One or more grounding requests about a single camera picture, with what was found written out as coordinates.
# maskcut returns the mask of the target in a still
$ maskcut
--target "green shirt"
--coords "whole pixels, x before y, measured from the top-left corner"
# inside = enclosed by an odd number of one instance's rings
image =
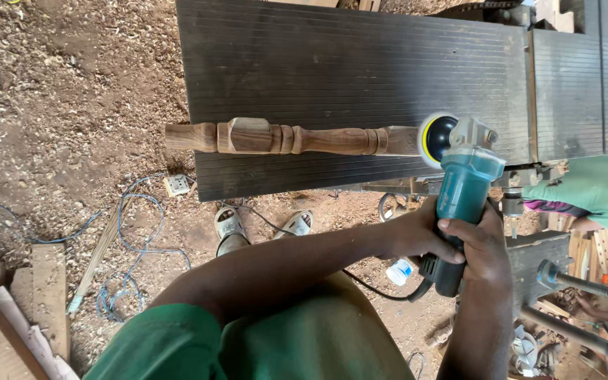
[[[343,281],[224,331],[198,306],[148,309],[119,330],[84,380],[414,379],[367,298]]]
[[[530,200],[565,202],[590,211],[588,219],[608,228],[608,155],[569,160],[569,171],[562,184],[525,187],[523,197]]]

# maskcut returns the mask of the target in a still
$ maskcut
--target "power outlet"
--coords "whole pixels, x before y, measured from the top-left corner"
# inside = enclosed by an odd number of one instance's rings
[[[191,191],[189,182],[184,175],[166,176],[164,183],[170,197],[187,194]]]

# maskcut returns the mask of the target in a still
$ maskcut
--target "plastic bottle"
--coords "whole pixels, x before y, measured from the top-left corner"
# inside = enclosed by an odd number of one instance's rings
[[[404,258],[401,258],[390,268],[386,269],[386,276],[388,276],[395,285],[403,286],[413,271],[414,268],[412,267],[412,264]]]

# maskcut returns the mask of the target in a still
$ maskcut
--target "metal rod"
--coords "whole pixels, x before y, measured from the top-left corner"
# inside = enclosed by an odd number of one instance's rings
[[[545,313],[542,313],[527,305],[523,305],[519,312],[520,316],[534,323],[548,327],[550,330],[557,332],[560,335],[586,346],[587,348],[605,355],[607,353],[608,341],[590,332],[583,331],[576,326],[562,321],[561,319],[553,318]]]
[[[603,296],[608,298],[608,287],[604,285],[599,285],[596,283],[592,283],[590,281],[577,279],[576,277],[572,277],[568,274],[564,274],[562,272],[558,272],[555,275],[555,280],[558,283],[573,286],[575,288],[585,290],[588,293],[596,294],[597,296]]]

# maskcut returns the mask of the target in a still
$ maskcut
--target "workbench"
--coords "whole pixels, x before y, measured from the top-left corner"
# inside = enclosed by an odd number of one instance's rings
[[[484,120],[508,164],[608,153],[608,0],[585,33],[252,0],[177,0],[190,122],[308,129]],[[434,175],[419,157],[197,153],[212,201]]]

